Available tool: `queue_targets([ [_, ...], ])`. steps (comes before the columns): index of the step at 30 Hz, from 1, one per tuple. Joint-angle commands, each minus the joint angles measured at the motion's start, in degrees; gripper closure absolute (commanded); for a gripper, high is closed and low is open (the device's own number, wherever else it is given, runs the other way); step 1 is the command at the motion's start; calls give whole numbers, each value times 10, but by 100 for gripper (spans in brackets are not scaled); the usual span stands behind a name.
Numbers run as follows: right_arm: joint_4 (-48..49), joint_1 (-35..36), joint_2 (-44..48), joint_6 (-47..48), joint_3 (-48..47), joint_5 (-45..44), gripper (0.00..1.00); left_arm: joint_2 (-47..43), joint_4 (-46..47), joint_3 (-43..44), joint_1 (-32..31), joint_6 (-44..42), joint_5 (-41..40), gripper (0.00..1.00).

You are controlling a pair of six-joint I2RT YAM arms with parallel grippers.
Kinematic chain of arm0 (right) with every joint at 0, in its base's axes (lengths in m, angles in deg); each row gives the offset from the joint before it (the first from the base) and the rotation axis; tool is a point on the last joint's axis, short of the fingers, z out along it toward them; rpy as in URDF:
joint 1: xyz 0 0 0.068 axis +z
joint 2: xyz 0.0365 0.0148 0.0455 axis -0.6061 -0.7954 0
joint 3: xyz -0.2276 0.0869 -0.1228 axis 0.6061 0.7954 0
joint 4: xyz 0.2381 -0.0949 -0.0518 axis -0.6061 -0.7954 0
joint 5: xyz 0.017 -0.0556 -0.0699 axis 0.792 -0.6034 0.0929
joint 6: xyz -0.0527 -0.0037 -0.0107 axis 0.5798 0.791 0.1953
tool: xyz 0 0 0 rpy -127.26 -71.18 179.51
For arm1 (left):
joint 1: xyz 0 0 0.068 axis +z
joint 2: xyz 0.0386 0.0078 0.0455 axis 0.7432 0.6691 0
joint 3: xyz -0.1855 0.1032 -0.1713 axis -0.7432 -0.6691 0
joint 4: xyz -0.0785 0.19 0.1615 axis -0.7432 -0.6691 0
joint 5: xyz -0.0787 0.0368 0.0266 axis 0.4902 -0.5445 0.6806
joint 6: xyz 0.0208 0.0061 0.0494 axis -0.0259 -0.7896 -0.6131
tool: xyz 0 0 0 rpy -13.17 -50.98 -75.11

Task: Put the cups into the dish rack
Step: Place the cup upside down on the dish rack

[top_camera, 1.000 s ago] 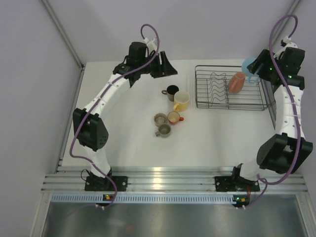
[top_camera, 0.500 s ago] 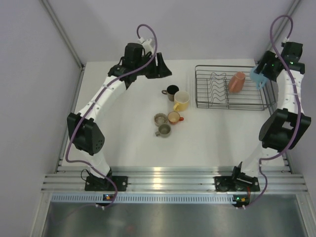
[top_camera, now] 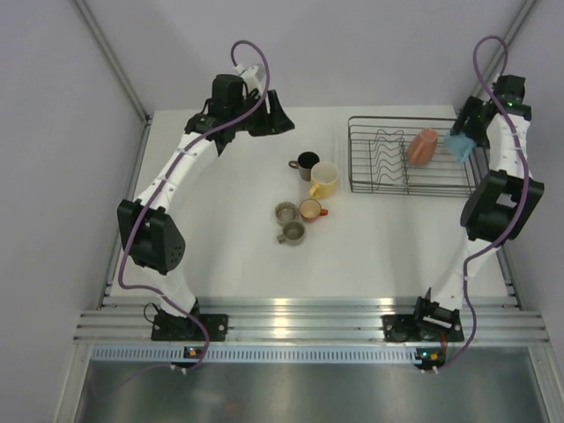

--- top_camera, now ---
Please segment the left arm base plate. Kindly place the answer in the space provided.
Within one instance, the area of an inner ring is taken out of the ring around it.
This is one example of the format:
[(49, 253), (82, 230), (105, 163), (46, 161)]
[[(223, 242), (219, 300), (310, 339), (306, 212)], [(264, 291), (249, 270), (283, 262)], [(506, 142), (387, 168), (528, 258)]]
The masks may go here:
[[(212, 342), (226, 340), (228, 315), (201, 314), (199, 322), (207, 330)], [(157, 342), (205, 341), (204, 333), (199, 326), (188, 317), (158, 313), (153, 318), (151, 340)]]

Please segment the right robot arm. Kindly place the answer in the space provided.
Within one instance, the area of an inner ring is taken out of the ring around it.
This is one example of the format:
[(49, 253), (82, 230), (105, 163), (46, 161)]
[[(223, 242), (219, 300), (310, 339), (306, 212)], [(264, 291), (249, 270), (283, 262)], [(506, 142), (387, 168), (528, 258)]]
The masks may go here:
[(525, 80), (514, 75), (498, 77), (493, 97), (469, 97), (445, 138), (460, 161), (477, 147), (489, 151), (486, 175), (468, 198), (460, 217), (466, 240), (456, 258), (456, 269), (439, 288), (418, 298), (413, 318), (414, 334), (429, 340), (460, 323), (464, 290), (481, 267), (506, 241), (515, 239), (544, 194), (526, 163), (526, 136), (532, 118), (523, 104)]

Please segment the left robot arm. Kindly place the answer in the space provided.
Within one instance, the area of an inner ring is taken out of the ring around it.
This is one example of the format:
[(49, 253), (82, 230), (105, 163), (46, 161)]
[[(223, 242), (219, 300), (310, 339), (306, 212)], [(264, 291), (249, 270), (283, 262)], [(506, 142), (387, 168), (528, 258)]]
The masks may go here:
[(184, 340), (199, 333), (201, 320), (193, 314), (197, 299), (180, 268), (186, 242), (174, 221), (176, 207), (238, 132), (263, 137), (295, 127), (277, 93), (268, 87), (261, 66), (237, 66), (236, 70), (213, 80), (211, 98), (187, 122), (170, 160), (137, 198), (123, 200), (117, 208), (122, 258), (154, 276), (150, 289), (173, 316), (170, 329)]

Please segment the pink ceramic mug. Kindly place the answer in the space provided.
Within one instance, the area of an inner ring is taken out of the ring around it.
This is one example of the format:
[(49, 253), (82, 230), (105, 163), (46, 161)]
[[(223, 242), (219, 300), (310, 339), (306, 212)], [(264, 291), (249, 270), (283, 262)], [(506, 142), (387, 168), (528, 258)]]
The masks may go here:
[(425, 166), (431, 162), (438, 144), (438, 133), (431, 129), (421, 130), (412, 140), (407, 159), (411, 166)]

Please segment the yellow ceramic mug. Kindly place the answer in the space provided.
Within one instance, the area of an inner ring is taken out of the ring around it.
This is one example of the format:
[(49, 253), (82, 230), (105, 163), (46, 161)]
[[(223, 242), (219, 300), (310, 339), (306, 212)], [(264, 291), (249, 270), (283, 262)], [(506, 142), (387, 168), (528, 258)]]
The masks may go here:
[(315, 164), (310, 172), (311, 187), (309, 197), (315, 200), (326, 199), (334, 195), (339, 181), (338, 167), (329, 162)]

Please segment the light blue ceramic mug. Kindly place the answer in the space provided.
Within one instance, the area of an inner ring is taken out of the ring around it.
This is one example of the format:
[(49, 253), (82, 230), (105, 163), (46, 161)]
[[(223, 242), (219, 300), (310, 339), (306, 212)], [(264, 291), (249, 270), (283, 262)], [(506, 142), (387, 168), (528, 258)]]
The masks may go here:
[(465, 163), (477, 146), (475, 141), (467, 137), (464, 133), (446, 134), (444, 144), (455, 156), (458, 163)]

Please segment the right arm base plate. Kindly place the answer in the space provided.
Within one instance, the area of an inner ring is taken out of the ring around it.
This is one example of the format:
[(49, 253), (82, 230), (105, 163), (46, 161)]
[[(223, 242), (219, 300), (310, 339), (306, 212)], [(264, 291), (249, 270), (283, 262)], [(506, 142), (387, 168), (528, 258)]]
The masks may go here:
[(459, 320), (445, 323), (433, 318), (419, 320), (413, 314), (384, 315), (382, 328), (384, 339), (391, 343), (464, 341)]

